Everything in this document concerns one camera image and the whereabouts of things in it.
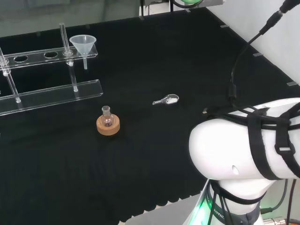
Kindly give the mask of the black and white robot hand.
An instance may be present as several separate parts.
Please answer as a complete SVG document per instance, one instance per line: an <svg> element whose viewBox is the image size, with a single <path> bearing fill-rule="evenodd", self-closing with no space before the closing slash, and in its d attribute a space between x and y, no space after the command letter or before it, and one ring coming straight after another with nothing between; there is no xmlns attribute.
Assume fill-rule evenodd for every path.
<svg viewBox="0 0 300 225"><path fill-rule="evenodd" d="M182 6L192 6L196 5L197 7L211 7L211 6L218 6L223 5L226 0L173 0L173 2L180 4Z"/></svg>

